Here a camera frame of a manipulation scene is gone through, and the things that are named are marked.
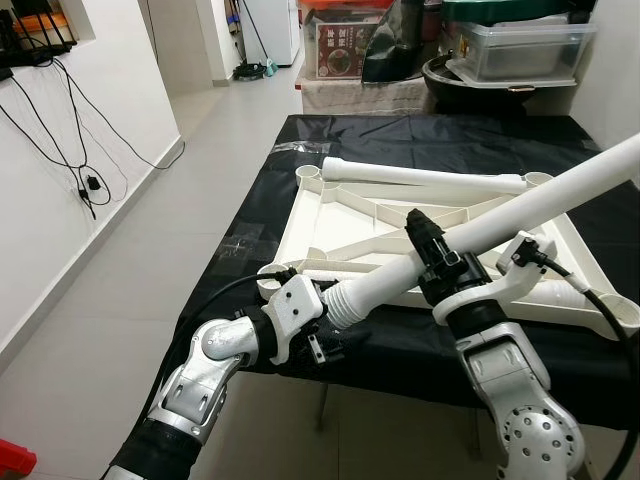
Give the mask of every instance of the black hose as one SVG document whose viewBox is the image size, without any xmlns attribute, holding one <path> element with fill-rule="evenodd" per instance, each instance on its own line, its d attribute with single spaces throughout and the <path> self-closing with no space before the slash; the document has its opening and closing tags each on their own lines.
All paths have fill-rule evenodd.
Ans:
<svg viewBox="0 0 640 480">
<path fill-rule="evenodd" d="M 569 275 L 571 275 L 571 272 L 558 265 L 553 260 L 545 258 L 543 263 L 562 277 L 568 277 Z M 636 349 L 634 348 L 635 343 L 633 340 L 627 337 L 626 332 L 618 322 L 618 319 L 613 314 L 613 312 L 604 304 L 602 300 L 598 298 L 598 296 L 592 290 L 587 290 L 585 292 L 582 292 L 582 294 L 587 297 L 587 299 L 593 304 L 594 307 L 598 309 L 598 311 L 600 311 L 600 313 L 602 313 L 602 316 L 605 318 L 613 332 L 616 334 L 616 337 L 618 337 L 629 367 L 629 388 L 631 393 L 630 404 L 633 405 L 633 411 L 631 412 L 631 421 L 629 423 L 629 428 L 627 430 L 627 435 L 624 439 L 624 443 L 622 444 L 622 448 L 620 449 L 620 452 L 618 452 L 618 456 L 613 462 L 613 465 L 611 465 L 609 472 L 604 477 L 604 480 L 617 480 L 622 476 L 624 469 L 631 461 L 631 458 L 635 451 L 636 443 L 638 441 L 640 425 L 640 412 L 638 410 L 638 405 L 640 405 L 640 384 L 638 383 L 638 381 L 640 378 L 640 366 L 638 365 L 638 357 L 636 354 Z"/>
</svg>

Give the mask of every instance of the black cloth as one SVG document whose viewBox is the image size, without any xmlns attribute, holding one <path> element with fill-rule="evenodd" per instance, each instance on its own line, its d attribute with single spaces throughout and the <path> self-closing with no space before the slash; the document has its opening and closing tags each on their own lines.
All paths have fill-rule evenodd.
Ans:
<svg viewBox="0 0 640 480">
<path fill-rule="evenodd" d="M 598 153 L 569 117 L 291 116 L 276 146 L 298 141 L 311 142 L 307 146 L 315 152 L 330 147 L 331 155 L 348 161 L 477 174 L 558 175 Z M 294 170 L 320 166 L 327 152 L 300 150 L 285 145 L 269 155 L 183 317 L 213 291 L 272 261 L 296 195 Z M 638 199 L 638 191 L 627 182 L 569 214 L 616 290 L 635 302 Z M 225 295 L 201 318 L 230 318 L 258 299 L 251 283 Z M 627 412 L 637 405 L 628 400 L 627 368 L 618 344 L 583 328 L 522 323 L 549 370 L 554 397 L 580 422 L 624 428 Z M 428 311 L 382 306 L 340 335 L 321 322 L 318 336 L 341 344 L 344 358 L 318 368 L 308 356 L 293 355 L 285 365 L 267 362 L 253 370 L 481 406 L 456 358 L 448 328 L 437 326 Z"/>
</svg>

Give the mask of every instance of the baseboard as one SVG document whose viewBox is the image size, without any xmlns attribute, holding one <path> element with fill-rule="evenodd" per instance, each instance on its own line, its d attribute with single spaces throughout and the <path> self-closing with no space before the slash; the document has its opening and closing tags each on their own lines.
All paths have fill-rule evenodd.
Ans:
<svg viewBox="0 0 640 480">
<path fill-rule="evenodd" d="M 159 167 L 167 166 L 181 151 L 183 145 L 182 137 L 178 137 L 173 144 L 165 150 L 161 160 L 157 163 Z M 56 304 L 67 292 L 75 279 L 87 266 L 95 253 L 100 250 L 111 233 L 127 213 L 135 206 L 144 192 L 153 181 L 161 174 L 161 170 L 150 169 L 150 171 L 140 180 L 138 185 L 132 190 L 131 195 L 121 202 L 107 218 L 102 228 L 97 230 L 87 241 L 84 249 L 79 252 L 67 266 L 60 272 L 58 277 L 49 285 L 47 290 L 35 302 L 31 310 L 21 319 L 20 323 L 8 335 L 9 340 L 0 344 L 0 375 L 11 364 L 18 355 L 22 347 L 29 341 L 38 327 L 53 310 Z"/>
<path fill-rule="evenodd" d="M 228 87 L 229 85 L 231 85 L 232 78 L 233 78 L 233 75 L 230 75 L 228 78 L 223 78 L 222 80 L 214 80 L 213 81 L 213 86 L 214 87 Z"/>
</svg>

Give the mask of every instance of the white pipe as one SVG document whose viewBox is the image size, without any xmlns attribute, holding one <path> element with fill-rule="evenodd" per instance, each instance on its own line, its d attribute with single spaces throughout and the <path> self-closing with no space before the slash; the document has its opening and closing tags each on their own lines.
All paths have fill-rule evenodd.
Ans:
<svg viewBox="0 0 640 480">
<path fill-rule="evenodd" d="M 538 283 L 526 296 L 522 297 L 520 301 L 524 303 L 535 303 L 537 305 L 596 310 L 596 307 L 587 300 L 587 297 L 564 280 L 547 280 Z"/>
<path fill-rule="evenodd" d="M 548 182 L 448 231 L 452 250 L 480 255 L 558 215 L 634 178 L 640 169 L 640 134 L 567 170 Z M 369 312 L 416 286 L 424 265 L 412 251 L 360 278 L 325 292 L 328 317 L 339 328 L 357 323 Z"/>
<path fill-rule="evenodd" d="M 501 193 L 520 194 L 527 182 L 520 175 L 470 175 L 436 172 L 415 168 L 389 167 L 369 163 L 347 162 L 341 158 L 326 157 L 322 163 L 322 179 L 362 180 L 368 182 L 399 183 L 402 185 L 439 185 L 456 188 L 478 188 Z"/>
</svg>

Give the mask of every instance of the transparent container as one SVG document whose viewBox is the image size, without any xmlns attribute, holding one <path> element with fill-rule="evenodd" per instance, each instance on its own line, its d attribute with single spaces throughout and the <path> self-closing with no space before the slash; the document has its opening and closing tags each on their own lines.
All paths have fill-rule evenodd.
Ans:
<svg viewBox="0 0 640 480">
<path fill-rule="evenodd" d="M 580 57 L 596 32 L 593 24 L 484 27 L 458 23 L 449 28 L 456 75 L 474 83 L 575 83 Z"/>
</svg>

